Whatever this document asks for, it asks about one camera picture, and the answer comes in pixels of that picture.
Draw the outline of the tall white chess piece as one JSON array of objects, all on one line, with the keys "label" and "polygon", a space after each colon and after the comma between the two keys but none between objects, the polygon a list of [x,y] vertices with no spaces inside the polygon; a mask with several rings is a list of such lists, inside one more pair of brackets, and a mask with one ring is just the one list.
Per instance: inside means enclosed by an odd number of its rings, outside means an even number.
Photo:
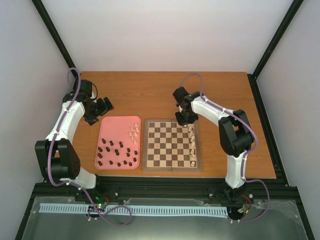
[{"label": "tall white chess piece", "polygon": [[194,147],[195,147],[195,145],[196,145],[196,144],[195,144],[195,142],[194,142],[194,141],[192,141],[192,142],[190,143],[190,147],[191,147],[191,148],[194,148]]}]

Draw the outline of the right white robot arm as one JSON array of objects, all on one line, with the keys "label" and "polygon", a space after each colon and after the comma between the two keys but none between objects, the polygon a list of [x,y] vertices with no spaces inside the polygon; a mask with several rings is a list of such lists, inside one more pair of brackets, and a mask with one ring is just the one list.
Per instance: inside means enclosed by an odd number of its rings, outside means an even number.
[{"label": "right white robot arm", "polygon": [[224,108],[198,91],[188,93],[182,86],[172,95],[179,107],[175,113],[179,125],[193,124],[201,115],[218,127],[220,146],[227,156],[223,194],[228,202],[235,202],[243,193],[247,155],[256,140],[246,113]]}]

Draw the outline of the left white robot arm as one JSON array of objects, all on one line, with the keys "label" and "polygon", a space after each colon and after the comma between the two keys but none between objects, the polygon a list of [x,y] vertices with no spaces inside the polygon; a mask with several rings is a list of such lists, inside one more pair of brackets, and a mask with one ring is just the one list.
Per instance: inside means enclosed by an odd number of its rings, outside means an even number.
[{"label": "left white robot arm", "polygon": [[103,198],[104,188],[98,184],[95,174],[81,167],[72,143],[81,118],[90,126],[99,121],[114,107],[110,100],[98,98],[93,92],[96,86],[83,79],[80,87],[67,93],[62,99],[62,110],[52,131],[44,140],[35,143],[35,153],[41,175],[52,185],[74,184],[79,189],[87,189],[86,195],[92,201]]}]

